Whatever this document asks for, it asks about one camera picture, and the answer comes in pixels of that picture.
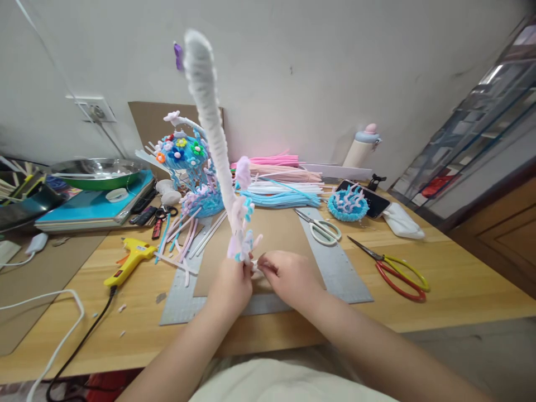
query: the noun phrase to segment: stainless steel bowl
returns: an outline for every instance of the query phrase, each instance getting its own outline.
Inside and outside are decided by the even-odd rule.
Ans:
[[[126,159],[76,159],[50,167],[52,173],[91,174],[95,178],[61,178],[67,184],[82,190],[115,190],[126,187],[138,178],[143,164]]]

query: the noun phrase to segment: power cord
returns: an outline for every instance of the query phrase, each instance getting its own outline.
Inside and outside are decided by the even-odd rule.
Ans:
[[[65,74],[65,70],[63,68],[63,66],[61,65],[61,63],[54,59],[53,55],[52,55],[52,52],[49,50],[49,48],[46,46],[46,43],[45,43],[45,40],[43,39],[43,37],[41,36],[41,33],[39,32],[39,30],[37,29],[37,27],[35,26],[34,24],[34,21],[32,20],[32,18],[30,17],[30,14],[28,14],[28,12],[26,11],[25,7],[22,5],[22,2],[21,0],[15,0],[15,2],[17,3],[19,9],[21,10],[22,14],[24,15],[25,19],[28,21],[28,23],[31,25],[31,27],[33,28],[33,30],[35,31],[35,34],[37,35],[37,38],[39,39],[39,41],[41,42],[41,46],[43,47],[43,49],[45,50],[45,53],[46,55],[49,57],[50,61],[52,62],[52,65],[54,66],[54,68],[56,69],[56,71],[60,74],[62,80],[63,80],[63,83],[65,84],[65,87],[67,88],[67,91],[69,92],[69,94],[72,96],[73,100],[74,100],[74,103],[76,104],[76,106],[79,107],[79,109],[81,110],[81,112],[86,116],[86,118],[94,125],[94,124],[97,124],[102,131],[104,131],[104,133],[106,134],[106,136],[108,137],[108,139],[110,140],[110,142],[113,144],[113,146],[117,149],[117,151],[119,152],[119,154],[121,155],[121,158],[125,159],[125,155],[123,154],[123,152],[119,149],[119,147],[117,146],[117,144],[115,143],[115,141],[112,140],[112,138],[110,137],[110,135],[108,134],[108,132],[104,129],[104,127],[102,126],[102,123],[97,123],[89,114],[88,112],[86,112],[84,110],[84,108],[82,107],[82,105],[80,105],[80,102],[78,102],[78,99],[76,98],[76,96],[74,95],[73,93],[73,90],[71,89],[71,85],[69,84],[69,80],[67,79],[67,75]]]
[[[30,262],[30,260],[31,260],[34,256],[35,256],[35,252],[33,252],[33,253],[29,256],[29,258],[28,258],[26,261],[17,262],[17,263],[15,263],[15,264],[1,264],[2,266],[0,266],[0,270],[1,270],[2,268],[4,268],[5,266],[24,265],[24,264],[26,264],[27,262]]]
[[[32,402],[34,400],[34,394],[35,394],[35,391],[36,391],[37,387],[39,386],[39,383],[42,381],[42,379],[46,376],[46,374],[48,373],[48,371],[52,367],[52,364],[54,363],[54,360],[56,360],[56,356],[58,355],[61,347],[63,346],[63,344],[65,343],[67,338],[69,338],[69,336],[73,333],[74,329],[78,326],[78,324],[80,324],[80,321],[82,321],[82,318],[84,318],[84,314],[85,314],[84,305],[82,304],[82,301],[80,300],[80,297],[78,297],[78,293],[76,293],[76,291],[74,291],[73,289],[65,289],[65,290],[58,290],[58,291],[55,291],[55,292],[52,292],[52,293],[46,293],[44,295],[36,296],[34,298],[24,300],[24,301],[21,301],[19,303],[15,303],[15,304],[12,304],[12,305],[9,305],[9,306],[0,307],[0,310],[7,310],[7,309],[10,309],[10,308],[13,308],[13,307],[18,307],[18,306],[26,304],[26,303],[34,302],[35,300],[39,300],[39,299],[42,299],[42,298],[47,298],[47,297],[50,297],[50,296],[58,296],[59,294],[62,294],[62,293],[70,293],[73,296],[74,301],[76,302],[76,305],[78,306],[78,309],[80,310],[80,315],[78,316],[78,319],[76,320],[74,325],[71,327],[69,332],[63,337],[63,339],[61,340],[59,345],[56,347],[56,350],[54,351],[54,353],[50,357],[49,362],[46,364],[46,367],[43,370],[43,372],[41,373],[41,375],[39,376],[39,378],[37,380],[35,380],[34,383],[32,384],[32,386],[30,388],[30,391],[28,392],[28,395],[26,396],[26,402]]]
[[[62,368],[60,368],[60,370],[57,372],[57,374],[54,376],[54,378],[52,379],[52,381],[50,382],[50,385],[48,387],[48,389],[46,390],[46,400],[47,402],[70,402],[70,401],[80,401],[80,402],[87,402],[86,398],[84,398],[83,396],[81,395],[76,395],[76,396],[71,396],[69,398],[65,398],[65,399],[61,399],[61,400],[55,400],[52,398],[52,396],[50,395],[51,391],[52,391],[52,387],[54,386],[54,383],[58,382],[58,379],[59,377],[61,376],[61,373],[63,373],[65,371],[65,369],[67,368],[67,366],[69,365],[69,363],[71,363],[73,361],[73,359],[75,358],[75,356],[78,354],[78,352],[80,351],[80,349],[82,348],[82,346],[84,346],[84,343],[86,342],[86,340],[89,338],[89,336],[91,335],[93,329],[97,326],[97,324],[101,321],[102,317],[104,316],[104,314],[106,313],[106,311],[108,310],[108,308],[110,307],[110,304],[112,304],[112,299],[113,297],[115,296],[117,292],[117,286],[112,286],[110,288],[110,296],[108,298],[108,302],[106,303],[106,306],[104,306],[104,309],[102,310],[101,314],[99,315],[99,317],[95,320],[95,322],[93,323],[93,325],[91,326],[91,328],[89,329],[89,331],[87,331],[87,333],[85,334],[84,338],[82,339],[82,341],[78,344],[78,346],[76,347],[75,351],[73,352],[73,354],[69,357],[69,359],[65,362],[65,364],[62,366]]]
[[[119,154],[121,155],[121,158],[125,159],[125,155],[123,154],[123,152],[119,149],[119,147],[117,146],[116,142],[111,138],[110,134],[108,134],[108,131],[106,131],[106,129],[104,128],[104,126],[102,125],[102,121],[101,119],[103,119],[104,117],[106,117],[106,115],[104,114],[104,112],[102,111],[101,108],[99,108],[98,106],[91,106],[89,108],[89,115],[91,116],[91,119],[92,121],[100,127],[100,129],[104,132],[104,134],[106,134],[106,136],[108,137],[108,139],[110,140],[110,142],[113,144],[113,146],[116,148],[117,152],[119,152]]]

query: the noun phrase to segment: wooden table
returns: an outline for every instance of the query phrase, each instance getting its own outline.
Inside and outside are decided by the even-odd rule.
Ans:
[[[325,207],[321,214],[331,217]],[[365,218],[361,224],[337,222],[344,234],[341,245],[375,300],[355,304],[355,309],[398,332],[536,315],[535,300],[414,213],[410,215],[426,233],[423,241],[396,237],[383,219]],[[94,321],[93,313],[103,309],[108,299],[103,280],[115,272],[114,262],[125,255],[121,242],[125,235],[156,243],[150,240],[150,231],[112,231],[73,277],[67,288],[78,292],[86,315],[60,351],[49,377],[57,372],[89,329]],[[428,301],[414,303],[394,292],[376,271],[374,261],[346,235],[378,253],[406,259],[417,267],[432,288]],[[156,304],[156,297],[169,291],[174,274],[174,269],[163,262],[156,266],[154,260],[140,264],[64,375],[146,366],[184,328],[184,325],[158,325],[165,302]],[[127,308],[119,313],[123,303]],[[78,315],[72,300],[58,297],[17,349],[9,356],[0,357],[0,384],[37,378]],[[324,341],[296,312],[255,315],[238,319],[218,354],[271,351]]]

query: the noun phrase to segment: hand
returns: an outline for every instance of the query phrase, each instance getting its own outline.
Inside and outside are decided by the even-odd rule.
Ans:
[[[251,299],[251,269],[253,263],[244,264],[234,259],[224,259],[208,292],[207,304],[235,320]]]
[[[257,261],[260,271],[281,299],[303,313],[326,291],[315,278],[309,260],[287,251],[269,251]]]

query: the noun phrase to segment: water bottle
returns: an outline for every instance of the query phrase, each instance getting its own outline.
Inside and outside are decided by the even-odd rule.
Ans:
[[[376,150],[380,142],[381,138],[376,132],[376,125],[369,124],[364,131],[356,132],[352,146],[342,165],[348,168],[361,168],[365,159]]]

